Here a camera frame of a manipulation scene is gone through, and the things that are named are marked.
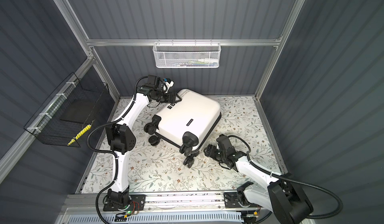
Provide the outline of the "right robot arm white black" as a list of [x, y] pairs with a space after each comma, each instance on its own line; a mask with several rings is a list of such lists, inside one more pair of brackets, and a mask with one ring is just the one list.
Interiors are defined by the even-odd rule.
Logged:
[[235, 194], [224, 194], [226, 206], [262, 207], [273, 213], [281, 224], [298, 224], [306, 219], [314, 208], [302, 187], [280, 179], [289, 175], [278, 174], [275, 178], [265, 174], [264, 169], [251, 160], [250, 146], [246, 144], [246, 153], [237, 151], [230, 141], [233, 137], [220, 135], [217, 145], [208, 145], [204, 149], [206, 157], [251, 179], [238, 187]]

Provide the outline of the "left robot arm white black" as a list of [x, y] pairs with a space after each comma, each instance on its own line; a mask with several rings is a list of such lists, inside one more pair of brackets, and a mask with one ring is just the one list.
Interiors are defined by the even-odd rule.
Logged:
[[108, 144], [115, 155], [113, 183], [107, 188], [107, 201], [119, 210], [127, 209], [131, 203], [127, 172], [130, 151], [135, 147], [137, 141], [132, 127], [142, 110], [151, 101], [159, 104], [178, 102], [177, 94], [170, 91], [173, 85], [174, 82], [169, 78], [153, 75], [139, 78], [129, 105], [113, 121], [113, 124], [106, 128]]

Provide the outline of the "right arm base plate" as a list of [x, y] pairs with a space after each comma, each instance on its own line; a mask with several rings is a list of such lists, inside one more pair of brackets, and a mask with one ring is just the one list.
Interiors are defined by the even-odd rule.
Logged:
[[238, 199], [238, 195], [236, 192], [224, 192], [223, 195], [224, 195], [225, 207], [227, 209], [235, 209], [235, 208], [256, 208], [256, 209], [258, 209], [261, 207], [257, 204], [246, 204], [246, 205], [240, 204], [239, 199]]

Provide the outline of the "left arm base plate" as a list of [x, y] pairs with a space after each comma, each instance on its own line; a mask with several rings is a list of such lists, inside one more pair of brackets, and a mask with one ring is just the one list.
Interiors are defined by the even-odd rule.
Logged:
[[114, 201], [108, 195], [103, 198], [103, 211], [104, 212], [117, 212], [117, 211], [142, 211], [146, 202], [146, 195], [129, 195], [129, 202], [123, 204]]

